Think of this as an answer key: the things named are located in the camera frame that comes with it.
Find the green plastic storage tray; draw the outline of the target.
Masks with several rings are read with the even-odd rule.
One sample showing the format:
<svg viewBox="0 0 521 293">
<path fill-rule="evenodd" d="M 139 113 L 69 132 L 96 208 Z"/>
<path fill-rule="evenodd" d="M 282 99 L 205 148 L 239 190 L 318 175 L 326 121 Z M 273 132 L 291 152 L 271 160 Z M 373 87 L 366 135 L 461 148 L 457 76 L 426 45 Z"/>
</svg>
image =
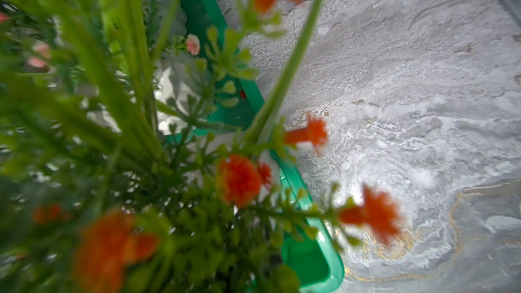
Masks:
<svg viewBox="0 0 521 293">
<path fill-rule="evenodd" d="M 208 44 L 206 30 L 211 26 L 217 28 L 218 43 L 224 43 L 228 25 L 216 0 L 182 0 L 181 7 L 187 15 L 187 32 L 197 35 L 202 45 Z M 233 82 L 237 86 L 237 105 L 232 108 L 218 105 L 206 119 L 245 129 L 253 122 L 264 99 L 254 81 L 235 79 Z M 333 249 L 325 225 L 315 218 L 307 222 L 319 230 L 316 240 L 297 241 L 285 235 L 279 260 L 297 274 L 301 292 L 334 292 L 345 275 L 343 261 Z"/>
</svg>

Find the orange flower potted plant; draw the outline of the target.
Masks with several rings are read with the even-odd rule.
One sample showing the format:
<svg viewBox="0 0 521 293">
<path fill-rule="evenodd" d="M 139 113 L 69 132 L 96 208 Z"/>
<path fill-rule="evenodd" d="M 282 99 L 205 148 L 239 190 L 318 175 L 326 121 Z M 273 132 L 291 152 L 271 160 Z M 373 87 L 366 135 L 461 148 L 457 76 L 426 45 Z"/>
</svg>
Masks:
<svg viewBox="0 0 521 293">
<path fill-rule="evenodd" d="M 327 124 L 310 115 L 286 130 L 278 114 L 309 47 L 323 0 L 314 0 L 274 91 L 250 126 L 207 121 L 234 107 L 235 79 L 257 70 L 240 42 L 284 34 L 277 0 L 237 0 L 242 28 L 206 30 L 187 71 L 182 113 L 155 98 L 161 56 L 175 6 L 150 52 L 142 0 L 114 0 L 128 62 L 125 84 L 103 39 L 99 0 L 1 0 L 54 31 L 50 68 L 1 68 L 2 292 L 298 292 L 301 282 L 279 260 L 285 235 L 316 240 L 315 218 L 340 230 L 340 252 L 361 241 L 346 227 L 367 227 L 392 245 L 402 234 L 390 193 L 364 184 L 362 201 L 299 206 L 262 157 L 294 160 L 301 144 L 321 152 Z"/>
</svg>

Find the pink red flower plant pot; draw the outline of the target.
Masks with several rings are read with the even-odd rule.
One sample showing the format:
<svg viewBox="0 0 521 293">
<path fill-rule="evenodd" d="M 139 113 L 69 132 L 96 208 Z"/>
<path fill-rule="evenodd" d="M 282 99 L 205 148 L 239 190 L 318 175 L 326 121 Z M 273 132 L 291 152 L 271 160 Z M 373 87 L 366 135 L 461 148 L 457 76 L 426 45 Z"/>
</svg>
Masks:
<svg viewBox="0 0 521 293">
<path fill-rule="evenodd" d="M 122 42 L 115 39 L 118 35 L 118 13 L 114 11 L 114 0 L 99 0 L 102 8 L 103 39 L 108 45 L 109 53 L 114 55 L 118 70 L 115 75 L 125 84 L 128 82 L 128 62 Z M 189 96 L 200 98 L 201 95 L 191 88 L 191 79 L 187 71 L 199 57 L 200 41 L 198 36 L 187 31 L 185 26 L 187 15 L 176 0 L 142 0 L 144 13 L 144 30 L 147 47 L 152 52 L 157 46 L 161 24 L 168 17 L 168 10 L 174 5 L 175 15 L 170 21 L 169 33 L 163 45 L 161 56 L 153 62 L 154 95 L 159 102 L 166 104 L 173 99 L 182 113 L 187 112 L 185 101 Z"/>
</svg>

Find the pink flower potted plant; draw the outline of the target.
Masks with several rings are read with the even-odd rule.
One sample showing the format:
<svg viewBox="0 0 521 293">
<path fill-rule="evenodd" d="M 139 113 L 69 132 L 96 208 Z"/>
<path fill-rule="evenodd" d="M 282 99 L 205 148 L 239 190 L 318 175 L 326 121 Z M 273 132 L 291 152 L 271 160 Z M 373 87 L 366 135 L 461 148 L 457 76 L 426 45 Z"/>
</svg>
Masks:
<svg viewBox="0 0 521 293">
<path fill-rule="evenodd" d="M 13 5 L 1 4 L 1 68 L 45 71 L 50 68 L 54 31 Z"/>
</svg>

